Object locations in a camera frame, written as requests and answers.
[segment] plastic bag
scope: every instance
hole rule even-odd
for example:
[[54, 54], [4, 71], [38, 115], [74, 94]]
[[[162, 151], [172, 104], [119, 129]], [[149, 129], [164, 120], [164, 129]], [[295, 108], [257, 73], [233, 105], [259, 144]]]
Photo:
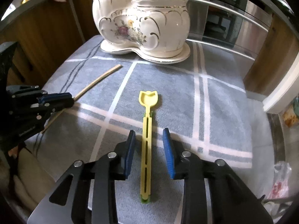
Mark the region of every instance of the plastic bag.
[[264, 204], [264, 208], [268, 211], [270, 216], [273, 219], [273, 222], [276, 223], [282, 217], [283, 214], [287, 211], [287, 209], [292, 204], [292, 201], [286, 203], [274, 203], [274, 202], [267, 202]]
[[291, 167], [285, 161], [274, 165], [274, 184], [267, 199], [286, 198], [289, 196], [288, 179], [291, 175]]

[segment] wooden cabinet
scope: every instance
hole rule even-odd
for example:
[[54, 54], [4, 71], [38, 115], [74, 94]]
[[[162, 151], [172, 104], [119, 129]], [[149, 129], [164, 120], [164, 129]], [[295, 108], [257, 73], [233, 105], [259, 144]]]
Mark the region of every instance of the wooden cabinet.
[[[42, 87], [78, 47], [98, 35], [92, 17], [92, 1], [67, 0], [60, 3], [43, 0], [1, 30], [0, 44], [18, 41], [23, 49], [23, 52], [22, 49], [16, 50], [13, 62], [25, 82], [10, 70], [8, 85]], [[33, 68], [28, 67], [27, 60]]]
[[266, 40], [244, 78], [246, 90], [269, 95], [293, 64], [299, 41], [278, 16], [273, 15]]

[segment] blue gripper pad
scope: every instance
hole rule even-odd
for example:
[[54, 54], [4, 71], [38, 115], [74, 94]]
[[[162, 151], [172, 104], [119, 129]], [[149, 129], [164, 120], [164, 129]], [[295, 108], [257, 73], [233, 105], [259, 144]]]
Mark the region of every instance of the blue gripper pad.
[[174, 179], [175, 176], [174, 162], [175, 162], [176, 152], [172, 140], [170, 138], [170, 133], [168, 128], [165, 128], [163, 130], [163, 145], [164, 145], [164, 152], [166, 157], [168, 173], [170, 175], [170, 178]]
[[135, 143], [136, 143], [136, 134], [135, 131], [131, 130], [126, 143], [128, 145], [127, 154], [125, 157], [125, 169], [124, 169], [124, 175], [126, 179], [128, 179], [131, 172], [134, 150], [135, 150]]
[[51, 93], [38, 98], [39, 104], [50, 103], [57, 100], [71, 99], [72, 95], [70, 93]]

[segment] yellow utensil handle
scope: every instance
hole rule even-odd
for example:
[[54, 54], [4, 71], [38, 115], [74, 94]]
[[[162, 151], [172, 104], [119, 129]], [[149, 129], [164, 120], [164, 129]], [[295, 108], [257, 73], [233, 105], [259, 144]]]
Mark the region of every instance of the yellow utensil handle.
[[152, 118], [146, 114], [143, 118], [142, 152], [141, 152], [141, 181], [140, 195], [147, 200], [150, 195], [152, 165]]

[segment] green plastic piece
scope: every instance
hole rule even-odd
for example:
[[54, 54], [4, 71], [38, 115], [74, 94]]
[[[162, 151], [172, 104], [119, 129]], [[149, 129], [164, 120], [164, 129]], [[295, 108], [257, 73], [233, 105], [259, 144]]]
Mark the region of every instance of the green plastic piece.
[[141, 201], [142, 204], [148, 204], [148, 203], [150, 202], [150, 195], [149, 195], [149, 197], [147, 198], [147, 200], [144, 200], [144, 199], [142, 198], [142, 196], [140, 195], [140, 201]]

